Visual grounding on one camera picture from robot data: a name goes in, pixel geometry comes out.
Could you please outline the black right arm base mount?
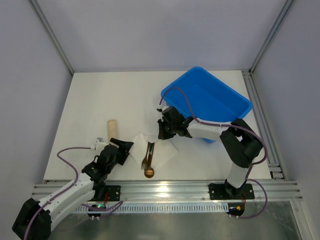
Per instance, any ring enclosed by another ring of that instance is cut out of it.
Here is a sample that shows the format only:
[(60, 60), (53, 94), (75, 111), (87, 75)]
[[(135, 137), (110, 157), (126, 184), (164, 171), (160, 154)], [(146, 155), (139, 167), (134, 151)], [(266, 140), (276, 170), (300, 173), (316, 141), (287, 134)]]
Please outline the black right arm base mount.
[(250, 183), (244, 183), (240, 188), (235, 188), (229, 183), (210, 183), (208, 185), (211, 200), (254, 200), (255, 193)]

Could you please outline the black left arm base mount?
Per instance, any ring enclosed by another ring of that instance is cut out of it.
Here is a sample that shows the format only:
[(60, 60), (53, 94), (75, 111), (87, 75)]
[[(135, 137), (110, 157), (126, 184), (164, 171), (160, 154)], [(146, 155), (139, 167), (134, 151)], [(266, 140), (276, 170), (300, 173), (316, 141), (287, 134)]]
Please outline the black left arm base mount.
[(93, 201), (95, 202), (118, 202), (121, 196), (120, 185), (105, 185), (95, 191)]

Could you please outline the gold fork green handle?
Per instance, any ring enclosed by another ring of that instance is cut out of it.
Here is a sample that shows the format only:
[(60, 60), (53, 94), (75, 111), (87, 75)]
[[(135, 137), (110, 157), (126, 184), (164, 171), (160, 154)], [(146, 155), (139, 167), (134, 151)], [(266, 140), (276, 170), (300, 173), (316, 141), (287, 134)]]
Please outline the gold fork green handle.
[(146, 168), (146, 165), (147, 165), (147, 162), (148, 162), (148, 155), (149, 155), (149, 149), (150, 149), (150, 146), (151, 146), (151, 143), (148, 142), (147, 143), (147, 149), (146, 149), (146, 153), (145, 153), (145, 156), (141, 162), (141, 169), (142, 170), (145, 170)]

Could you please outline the gold knife green handle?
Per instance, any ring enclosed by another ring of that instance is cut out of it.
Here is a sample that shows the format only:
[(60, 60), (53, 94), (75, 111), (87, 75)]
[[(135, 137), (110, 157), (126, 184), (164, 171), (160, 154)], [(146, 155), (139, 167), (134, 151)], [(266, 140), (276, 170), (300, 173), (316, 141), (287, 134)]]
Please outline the gold knife green handle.
[(148, 160), (150, 160), (152, 158), (153, 152), (154, 152), (154, 145), (155, 143), (151, 143), (149, 146), (149, 152), (148, 152)]

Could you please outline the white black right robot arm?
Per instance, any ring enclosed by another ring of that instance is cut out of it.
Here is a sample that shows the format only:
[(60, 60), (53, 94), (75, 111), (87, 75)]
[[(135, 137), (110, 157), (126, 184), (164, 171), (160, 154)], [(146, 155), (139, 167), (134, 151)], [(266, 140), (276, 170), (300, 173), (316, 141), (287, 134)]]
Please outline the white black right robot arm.
[(260, 163), (254, 162), (254, 159), (261, 150), (264, 150), (264, 158), (267, 156), (265, 143), (247, 123), (241, 118), (230, 123), (205, 121), (194, 115), (185, 118), (173, 106), (160, 106), (157, 111), (162, 115), (157, 121), (158, 139), (168, 140), (178, 135), (220, 141), (223, 144), (232, 165), (222, 193), (230, 199), (240, 197), (253, 166)]

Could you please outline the copper spoon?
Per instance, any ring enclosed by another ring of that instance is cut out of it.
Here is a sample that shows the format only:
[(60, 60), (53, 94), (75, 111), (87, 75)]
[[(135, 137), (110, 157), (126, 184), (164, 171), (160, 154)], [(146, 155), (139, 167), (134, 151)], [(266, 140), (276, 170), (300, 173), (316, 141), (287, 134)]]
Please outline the copper spoon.
[(147, 157), (147, 164), (146, 164), (146, 167), (144, 170), (144, 176), (146, 178), (152, 178), (155, 174), (154, 169), (151, 167), (152, 158), (150, 160), (148, 160), (148, 157)]

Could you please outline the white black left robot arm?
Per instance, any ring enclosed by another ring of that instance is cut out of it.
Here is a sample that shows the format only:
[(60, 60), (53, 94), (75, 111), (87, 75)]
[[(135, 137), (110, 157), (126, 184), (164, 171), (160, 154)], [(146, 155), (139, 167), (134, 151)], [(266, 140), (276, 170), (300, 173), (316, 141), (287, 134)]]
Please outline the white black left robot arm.
[(116, 165), (123, 165), (134, 143), (111, 138), (101, 142), (101, 149), (92, 162), (75, 178), (57, 191), (39, 200), (29, 198), (22, 205), (12, 231), (21, 240), (47, 240), (56, 226), (78, 206), (92, 199), (99, 199), (106, 191), (106, 179)]

